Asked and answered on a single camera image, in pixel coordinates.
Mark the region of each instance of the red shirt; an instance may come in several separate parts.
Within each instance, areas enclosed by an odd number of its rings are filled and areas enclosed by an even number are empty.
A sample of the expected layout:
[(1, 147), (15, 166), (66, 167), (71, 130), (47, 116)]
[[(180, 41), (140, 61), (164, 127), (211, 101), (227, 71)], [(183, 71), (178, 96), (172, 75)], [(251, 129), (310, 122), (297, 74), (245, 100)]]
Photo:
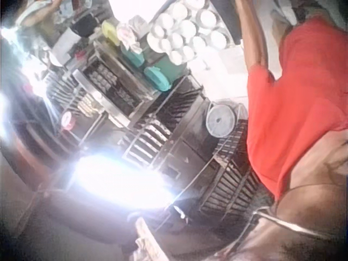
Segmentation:
[(248, 78), (248, 154), (279, 199), (292, 167), (328, 131), (348, 128), (348, 37), (314, 18), (280, 48), (283, 74), (260, 66)]

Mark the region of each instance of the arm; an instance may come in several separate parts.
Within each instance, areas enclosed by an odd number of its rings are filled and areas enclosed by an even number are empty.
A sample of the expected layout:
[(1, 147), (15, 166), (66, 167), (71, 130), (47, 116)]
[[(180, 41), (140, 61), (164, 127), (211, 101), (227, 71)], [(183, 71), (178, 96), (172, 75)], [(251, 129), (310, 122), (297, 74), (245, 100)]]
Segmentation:
[(53, 3), (50, 4), (49, 6), (44, 7), (38, 10), (37, 12), (35, 12), (34, 14), (25, 18), (24, 21), (22, 22), (22, 25), (25, 27), (31, 27), (43, 21), (47, 16), (54, 13), (59, 8), (62, 1), (63, 0), (53, 0)]
[(235, 4), (241, 24), (245, 63), (248, 71), (255, 64), (268, 67), (265, 35), (252, 0), (235, 0)]

